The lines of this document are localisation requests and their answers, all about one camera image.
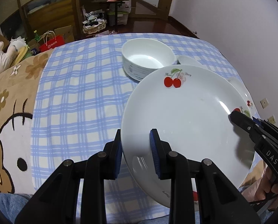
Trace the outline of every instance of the green bottle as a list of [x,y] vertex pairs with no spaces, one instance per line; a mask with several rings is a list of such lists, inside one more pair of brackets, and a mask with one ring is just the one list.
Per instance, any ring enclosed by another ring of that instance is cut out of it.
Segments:
[[34,31],[34,39],[36,42],[40,41],[40,36],[38,35],[37,30]]

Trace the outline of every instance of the electrical outlet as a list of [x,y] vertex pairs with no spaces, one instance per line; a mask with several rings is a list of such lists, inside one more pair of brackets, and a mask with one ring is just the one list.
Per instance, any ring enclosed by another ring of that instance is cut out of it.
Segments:
[[268,106],[268,100],[264,98],[260,101],[262,108],[264,109],[266,106]]
[[275,117],[273,115],[268,118],[268,121],[273,125],[276,124]]

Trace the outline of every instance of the stuffed toy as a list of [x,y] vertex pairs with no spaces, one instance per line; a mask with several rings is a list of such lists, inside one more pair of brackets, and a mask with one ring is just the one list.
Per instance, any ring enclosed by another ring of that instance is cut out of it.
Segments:
[[16,52],[16,47],[10,45],[7,49],[7,52],[2,51],[4,42],[0,41],[0,74],[9,68],[10,64],[13,61],[14,54]]
[[13,55],[13,59],[15,59],[18,56],[20,49],[26,46],[25,38],[21,38],[20,36],[16,39],[11,39],[9,46],[11,45],[16,47],[16,53]]

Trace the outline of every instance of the small table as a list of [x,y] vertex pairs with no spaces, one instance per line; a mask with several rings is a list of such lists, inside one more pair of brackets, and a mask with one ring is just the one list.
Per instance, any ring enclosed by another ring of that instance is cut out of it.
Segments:
[[108,0],[94,0],[92,2],[108,4],[107,9],[109,9],[111,3],[115,4],[115,31],[118,32],[118,30],[117,30],[118,6],[121,6],[126,1],[129,1],[129,0],[117,0],[117,1],[113,1],[113,2],[108,2]]

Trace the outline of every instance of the screw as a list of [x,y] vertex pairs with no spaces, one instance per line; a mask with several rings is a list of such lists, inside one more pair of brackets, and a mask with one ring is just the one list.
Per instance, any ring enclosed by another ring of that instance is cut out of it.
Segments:
[[65,167],[68,167],[68,166],[71,165],[72,163],[73,163],[72,160],[67,159],[67,160],[65,160],[65,161],[63,162],[63,165],[64,165]]
[[106,152],[99,152],[99,153],[97,154],[98,157],[105,157],[106,155],[107,155]]
[[212,162],[210,159],[205,158],[205,159],[203,160],[203,163],[204,163],[205,165],[207,165],[207,166],[210,166],[213,162]]
[[170,151],[168,154],[171,157],[176,157],[178,155],[177,152],[175,152],[175,151]]

